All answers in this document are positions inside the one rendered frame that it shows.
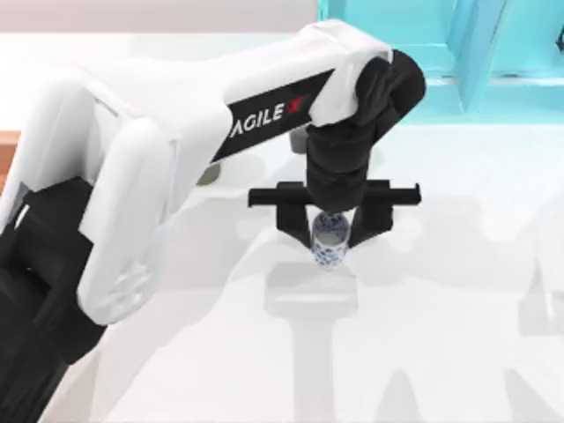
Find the blue and white cup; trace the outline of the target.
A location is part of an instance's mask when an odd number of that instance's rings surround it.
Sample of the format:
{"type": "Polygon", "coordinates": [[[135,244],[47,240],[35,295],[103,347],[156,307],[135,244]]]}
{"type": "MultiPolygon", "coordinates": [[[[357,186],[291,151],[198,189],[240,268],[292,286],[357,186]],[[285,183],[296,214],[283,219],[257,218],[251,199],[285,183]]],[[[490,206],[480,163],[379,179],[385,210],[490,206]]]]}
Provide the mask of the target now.
{"type": "Polygon", "coordinates": [[[310,250],[315,261],[325,269],[334,269],[345,259],[351,224],[343,213],[320,211],[311,225],[310,250]]]}

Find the pale grey rounded box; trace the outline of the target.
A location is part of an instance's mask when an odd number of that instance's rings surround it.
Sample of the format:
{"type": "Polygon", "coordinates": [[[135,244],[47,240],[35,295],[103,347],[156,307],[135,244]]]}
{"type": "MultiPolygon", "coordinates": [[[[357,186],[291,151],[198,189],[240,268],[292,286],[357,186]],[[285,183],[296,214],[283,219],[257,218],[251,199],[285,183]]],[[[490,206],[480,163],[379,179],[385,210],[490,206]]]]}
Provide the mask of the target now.
{"type": "Polygon", "coordinates": [[[303,155],[307,152],[308,133],[306,127],[300,127],[289,133],[290,147],[294,154],[303,155]]]}

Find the light blue rack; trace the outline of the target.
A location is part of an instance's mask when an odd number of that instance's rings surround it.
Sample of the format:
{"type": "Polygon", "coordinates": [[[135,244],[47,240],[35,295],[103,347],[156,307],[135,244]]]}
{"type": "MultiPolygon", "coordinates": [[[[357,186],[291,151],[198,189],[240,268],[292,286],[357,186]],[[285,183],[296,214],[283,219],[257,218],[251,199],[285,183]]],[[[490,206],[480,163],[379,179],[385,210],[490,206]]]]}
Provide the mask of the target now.
{"type": "Polygon", "coordinates": [[[427,79],[409,123],[564,124],[564,0],[316,0],[411,56],[427,79]]]}

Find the shallow salmon-coloured box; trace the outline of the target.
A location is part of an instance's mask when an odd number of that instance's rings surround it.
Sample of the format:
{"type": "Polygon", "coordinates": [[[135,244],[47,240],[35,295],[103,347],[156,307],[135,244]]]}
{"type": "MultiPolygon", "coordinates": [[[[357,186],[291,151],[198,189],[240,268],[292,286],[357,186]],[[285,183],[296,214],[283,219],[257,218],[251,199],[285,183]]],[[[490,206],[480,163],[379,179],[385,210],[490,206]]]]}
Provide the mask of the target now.
{"type": "Polygon", "coordinates": [[[20,134],[19,130],[0,130],[0,196],[4,192],[5,182],[18,146],[20,134]]]}

